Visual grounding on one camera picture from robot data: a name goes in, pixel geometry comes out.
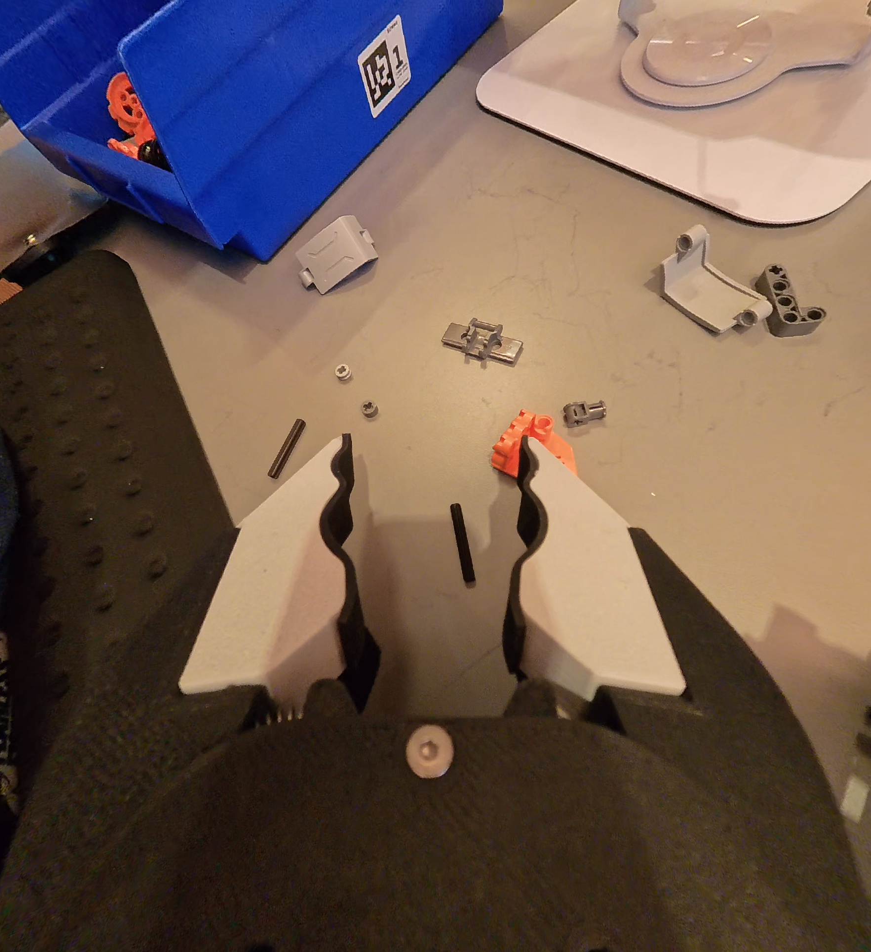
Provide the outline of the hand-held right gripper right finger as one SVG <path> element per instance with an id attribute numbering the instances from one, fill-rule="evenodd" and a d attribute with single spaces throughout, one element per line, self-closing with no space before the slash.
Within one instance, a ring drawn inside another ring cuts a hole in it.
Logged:
<path id="1" fill-rule="evenodd" d="M 517 532 L 502 645 L 521 687 L 581 718 L 604 687 L 688 694 L 630 524 L 532 436 L 520 444 Z"/>

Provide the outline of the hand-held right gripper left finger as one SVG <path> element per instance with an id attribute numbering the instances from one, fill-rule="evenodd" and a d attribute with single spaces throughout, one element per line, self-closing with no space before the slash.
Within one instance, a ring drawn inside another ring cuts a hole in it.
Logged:
<path id="1" fill-rule="evenodd" d="M 353 487 L 344 433 L 242 521 L 180 676 L 183 694 L 257 685 L 279 709 L 301 711 L 310 685 L 332 679 L 365 710 L 380 649 L 344 549 Z"/>

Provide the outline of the black axle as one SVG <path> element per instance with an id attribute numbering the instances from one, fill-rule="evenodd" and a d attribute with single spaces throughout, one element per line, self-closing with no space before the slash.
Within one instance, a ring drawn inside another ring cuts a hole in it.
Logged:
<path id="1" fill-rule="evenodd" d="M 476 583 L 476 574 L 467 538 L 462 506 L 459 503 L 452 503 L 450 506 L 450 514 L 462 579 L 466 586 L 471 587 Z"/>

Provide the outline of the blue bin with square tag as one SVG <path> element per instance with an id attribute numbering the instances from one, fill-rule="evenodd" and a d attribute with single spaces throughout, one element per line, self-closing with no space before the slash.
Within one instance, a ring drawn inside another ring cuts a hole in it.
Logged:
<path id="1" fill-rule="evenodd" d="M 501 1 L 0 2 L 0 104 L 61 173 L 265 261 Z M 171 170 L 108 147 L 126 72 Z"/>

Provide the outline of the pile of small brick parts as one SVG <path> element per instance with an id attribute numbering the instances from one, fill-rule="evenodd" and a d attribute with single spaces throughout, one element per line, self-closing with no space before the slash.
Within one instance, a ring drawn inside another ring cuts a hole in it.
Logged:
<path id="1" fill-rule="evenodd" d="M 170 171 L 170 164 L 157 141 L 152 123 L 126 72 L 121 71 L 111 78 L 107 89 L 107 100 L 110 116 L 127 134 L 127 138 L 121 141 L 110 138 L 108 147 L 132 159 Z"/>

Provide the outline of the grey track link piece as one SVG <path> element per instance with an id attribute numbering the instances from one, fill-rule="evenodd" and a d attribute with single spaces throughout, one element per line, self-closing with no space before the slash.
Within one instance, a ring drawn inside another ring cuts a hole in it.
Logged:
<path id="1" fill-rule="evenodd" d="M 503 326 L 472 317 L 467 324 L 451 323 L 441 338 L 443 346 L 478 362 L 517 363 L 523 341 L 504 333 Z"/>

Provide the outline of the black pin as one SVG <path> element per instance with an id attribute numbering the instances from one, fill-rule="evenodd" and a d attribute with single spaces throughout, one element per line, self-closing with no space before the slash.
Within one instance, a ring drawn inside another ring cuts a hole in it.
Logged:
<path id="1" fill-rule="evenodd" d="M 284 439 L 282 445 L 280 446 L 274 461 L 268 470 L 268 477 L 272 480 L 277 480 L 281 476 L 283 470 L 286 468 L 286 465 L 293 454 L 295 447 L 297 446 L 304 430 L 306 428 L 306 422 L 302 418 L 297 418 L 294 420 L 293 424 L 290 427 L 286 438 Z"/>

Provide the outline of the light grey curved brick panel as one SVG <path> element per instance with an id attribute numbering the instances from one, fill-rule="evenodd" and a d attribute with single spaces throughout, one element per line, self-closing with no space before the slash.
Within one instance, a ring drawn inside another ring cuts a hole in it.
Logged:
<path id="1" fill-rule="evenodd" d="M 699 224 L 678 236 L 674 253 L 661 265 L 665 300 L 717 336 L 770 316 L 773 306 L 766 297 L 709 263 L 709 241 Z"/>

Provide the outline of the light grey flat brick panel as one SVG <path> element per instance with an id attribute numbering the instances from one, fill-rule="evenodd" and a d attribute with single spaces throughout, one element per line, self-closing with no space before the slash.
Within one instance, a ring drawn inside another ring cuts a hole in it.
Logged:
<path id="1" fill-rule="evenodd" d="M 305 289 L 326 294 L 356 271 L 378 259 L 370 232 L 353 215 L 335 219 L 304 244 L 296 257 Z"/>

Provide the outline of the grey brick beam with holes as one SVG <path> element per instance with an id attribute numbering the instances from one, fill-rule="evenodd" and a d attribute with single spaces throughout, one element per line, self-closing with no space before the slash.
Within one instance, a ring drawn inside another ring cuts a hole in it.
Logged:
<path id="1" fill-rule="evenodd" d="M 820 306 L 801 306 L 793 284 L 782 265 L 765 267 L 755 283 L 755 289 L 772 306 L 765 318 L 769 333 L 777 338 L 809 335 L 822 326 L 826 311 Z"/>

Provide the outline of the white book stand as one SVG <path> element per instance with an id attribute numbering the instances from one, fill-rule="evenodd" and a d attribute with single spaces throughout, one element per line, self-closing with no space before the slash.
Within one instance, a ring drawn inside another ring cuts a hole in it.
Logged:
<path id="1" fill-rule="evenodd" d="M 491 67 L 490 113 L 756 224 L 841 208 L 871 181 L 871 54 L 797 69 L 739 101 L 666 109 L 620 78 L 617 2 L 575 2 Z"/>

